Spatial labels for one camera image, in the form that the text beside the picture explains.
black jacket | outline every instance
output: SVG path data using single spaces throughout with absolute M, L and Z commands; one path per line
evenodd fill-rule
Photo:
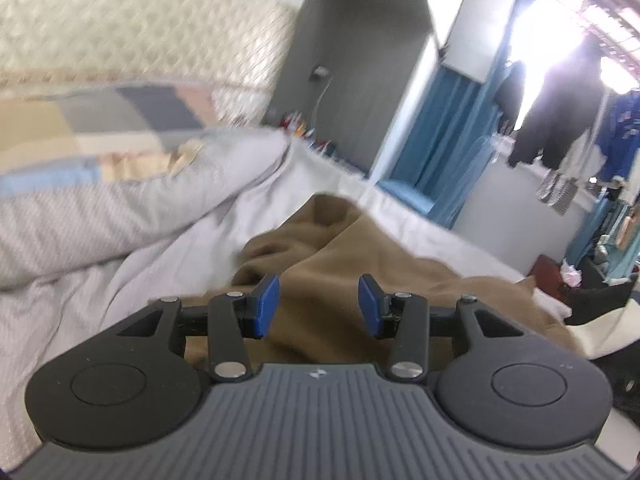
M 581 58 L 553 67 L 540 95 L 518 131 L 510 166 L 531 164 L 542 150 L 542 164 L 557 170 L 575 139 L 595 122 L 604 96 L 599 60 L 585 66 Z
M 503 112 L 503 116 L 506 116 L 513 123 L 518 119 L 522 106 L 526 78 L 527 66 L 521 61 L 516 61 L 511 67 L 509 75 L 495 93 L 494 102 Z

white cabinet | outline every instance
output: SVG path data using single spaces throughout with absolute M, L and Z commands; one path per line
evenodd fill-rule
M 451 34 L 444 65 L 484 83 L 516 0 L 463 0 Z

bed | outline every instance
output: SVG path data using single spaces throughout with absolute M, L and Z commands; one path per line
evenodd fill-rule
M 522 279 L 257 127 L 292 33 L 276 0 L 0 0 L 0 14 L 1 468 L 39 444 L 23 401 L 38 366 L 151 298 L 227 284 L 244 244 L 316 192 L 462 276 Z

black circular pad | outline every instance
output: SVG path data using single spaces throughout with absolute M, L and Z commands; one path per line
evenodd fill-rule
M 612 394 L 587 360 L 527 333 L 478 338 L 441 372 L 435 394 L 461 428 L 517 449 L 559 449 L 594 439 Z
M 40 368 L 25 392 L 40 437 L 110 450 L 157 440 L 200 402 L 199 374 L 153 338 L 101 333 Z
M 71 391 L 87 404 L 113 406 L 134 399 L 145 385 L 146 375 L 136 367 L 105 363 L 76 375 L 71 381 Z
M 546 406 L 560 399 L 566 381 L 551 368 L 532 364 L 505 366 L 491 381 L 494 392 L 519 406 Z

brown blanket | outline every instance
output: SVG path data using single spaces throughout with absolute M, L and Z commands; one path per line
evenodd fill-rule
M 420 294 L 431 305 L 455 307 L 461 294 L 475 294 L 511 319 L 577 349 L 569 331 L 534 303 L 530 279 L 513 284 L 460 278 L 441 262 L 407 253 L 373 220 L 335 196 L 312 197 L 281 227 L 250 240 L 240 259 L 233 290 L 247 292 L 265 274 L 280 276 L 280 304 L 269 335 L 245 342 L 254 365 L 384 364 L 389 343 L 367 334 L 358 307 L 358 279 L 365 273 L 385 292 Z M 206 355 L 203 339 L 188 342 L 186 358 L 194 364 Z M 442 368 L 451 359 L 450 340 L 432 338 L 430 367 Z

